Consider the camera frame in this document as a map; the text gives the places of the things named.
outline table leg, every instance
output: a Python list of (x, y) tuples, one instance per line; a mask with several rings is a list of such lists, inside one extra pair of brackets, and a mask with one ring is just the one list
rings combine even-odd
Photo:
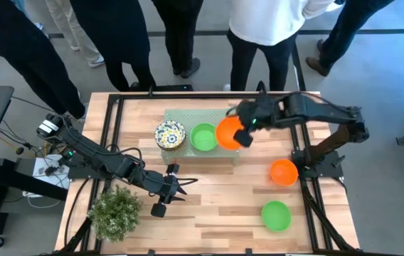
[(0, 165), (0, 184), (28, 191), (60, 201), (65, 201), (68, 190), (41, 181), (32, 176), (21, 174), (14, 170), (15, 163), (7, 159)]

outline shoe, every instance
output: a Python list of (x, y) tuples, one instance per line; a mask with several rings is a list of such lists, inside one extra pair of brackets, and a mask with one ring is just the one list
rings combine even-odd
[(131, 86), (129, 87), (129, 90), (131, 92), (139, 92), (139, 83), (138, 82), (133, 82)]
[(324, 39), (319, 39), (318, 41), (317, 41), (317, 44), (316, 44), (316, 46), (317, 46), (317, 50), (320, 52), (320, 53), (322, 53), (322, 45), (324, 44)]
[(181, 70), (174, 68), (174, 75), (180, 75)]
[(326, 11), (335, 11), (337, 9), (340, 9), (342, 6), (342, 4), (331, 3), (329, 7), (327, 7)]
[(44, 25), (39, 22), (34, 23), (34, 26), (36, 26), (36, 28), (38, 28), (40, 31), (42, 31), (44, 29)]
[(88, 65), (90, 66), (90, 68), (97, 68), (101, 65), (104, 65), (104, 57), (102, 57), (101, 55), (97, 58), (97, 60), (94, 63), (88, 63)]
[(85, 107), (85, 114), (83, 114), (83, 116), (81, 118), (77, 119), (78, 123), (80, 123), (80, 124), (85, 123), (85, 119), (87, 118), (88, 106), (89, 105), (90, 105), (89, 102), (83, 104), (83, 107)]
[(230, 84), (225, 84), (223, 87), (224, 92), (230, 92)]
[(191, 64), (191, 68), (181, 72), (181, 77), (186, 79), (192, 76), (201, 67), (201, 60), (194, 58)]
[(326, 77), (327, 75), (329, 75), (330, 69), (322, 67), (319, 60), (317, 60), (315, 58), (308, 57), (306, 59), (306, 61), (307, 61), (308, 66), (311, 69), (317, 71), (321, 76)]

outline jeans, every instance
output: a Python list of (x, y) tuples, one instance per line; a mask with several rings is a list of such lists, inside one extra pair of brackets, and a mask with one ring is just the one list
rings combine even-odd
[(175, 70), (191, 69), (194, 33), (203, 0), (187, 11), (178, 10), (166, 1), (153, 2), (166, 26), (166, 47)]
[(36, 60), (6, 60), (23, 76), (32, 91), (55, 112), (69, 112), (76, 119), (83, 117), (85, 107), (55, 50), (49, 50), (48, 54)]
[(283, 91), (289, 70), (289, 57), (294, 50), (296, 37), (297, 34), (294, 34), (274, 46), (262, 46), (244, 41), (229, 30), (228, 39), (233, 49), (230, 89), (232, 91), (245, 90), (254, 56), (259, 48), (265, 54), (270, 69), (270, 90)]
[[(105, 61), (105, 68), (110, 82), (120, 92), (129, 91), (129, 83), (123, 73), (122, 62), (119, 61)], [(150, 87), (156, 87), (150, 66), (148, 63), (143, 65), (131, 65), (132, 71), (137, 76), (139, 81), (139, 91), (148, 92)]]
[(357, 31), (365, 25), (372, 15), (395, 0), (346, 0), (343, 11), (330, 36), (322, 44), (320, 64), (330, 69), (352, 43)]
[(46, 3), (53, 21), (69, 45), (73, 48), (79, 47), (88, 63), (96, 62), (100, 53), (80, 26), (69, 0), (46, 0)]

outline black pants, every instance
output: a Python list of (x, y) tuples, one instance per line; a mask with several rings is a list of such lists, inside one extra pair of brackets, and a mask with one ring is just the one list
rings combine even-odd
[[(120, 92), (128, 92), (129, 83), (124, 76), (122, 62), (106, 60), (105, 68), (107, 70), (107, 76), (115, 88), (117, 88), (117, 90)], [(139, 91), (148, 92), (150, 87), (156, 86), (152, 72), (150, 71), (150, 65), (148, 63), (131, 64), (131, 68), (139, 81)]]
[(191, 68), (193, 60), (194, 33), (203, 0), (198, 0), (193, 8), (180, 10), (168, 1), (153, 1), (166, 26), (166, 47), (175, 70)]
[(9, 60), (30, 85), (32, 91), (58, 114), (67, 111), (76, 119), (83, 117), (85, 107), (77, 88), (69, 80), (68, 72), (54, 49), (36, 60)]
[(322, 45), (320, 63), (330, 69), (352, 43), (357, 31), (372, 15), (395, 0), (346, 0), (335, 27)]
[(229, 30), (228, 39), (233, 49), (230, 89), (245, 90), (254, 56), (259, 48), (265, 54), (270, 69), (270, 90), (283, 91), (289, 70), (289, 57), (294, 49), (296, 37), (297, 34), (294, 34), (275, 46), (262, 46), (244, 41)]

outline patterned ceramic bowl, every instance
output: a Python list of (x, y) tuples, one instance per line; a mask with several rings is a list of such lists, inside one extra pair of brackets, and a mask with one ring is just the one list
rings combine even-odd
[(165, 151), (179, 149), (183, 146), (185, 139), (185, 127), (177, 121), (165, 121), (154, 132), (154, 141)]

